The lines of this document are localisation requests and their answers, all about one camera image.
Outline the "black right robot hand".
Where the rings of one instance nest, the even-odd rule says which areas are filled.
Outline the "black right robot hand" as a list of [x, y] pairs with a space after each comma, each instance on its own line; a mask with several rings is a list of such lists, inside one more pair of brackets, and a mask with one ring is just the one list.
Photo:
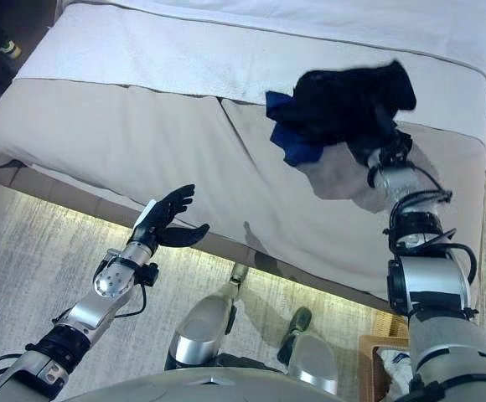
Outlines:
[[382, 105], [375, 107], [375, 121], [378, 134], [375, 150], [368, 157], [370, 168], [405, 166], [412, 147], [412, 140], [397, 129], [393, 118]]

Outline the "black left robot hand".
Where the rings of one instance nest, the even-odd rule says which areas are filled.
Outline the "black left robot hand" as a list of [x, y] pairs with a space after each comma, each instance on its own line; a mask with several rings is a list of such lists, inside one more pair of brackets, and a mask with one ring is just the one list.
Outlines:
[[209, 231], [208, 224], [193, 229], [169, 226], [193, 202], [194, 190], [194, 184], [187, 184], [156, 202], [134, 227], [127, 243], [140, 243], [152, 253], [159, 246], [183, 248], [199, 243]]

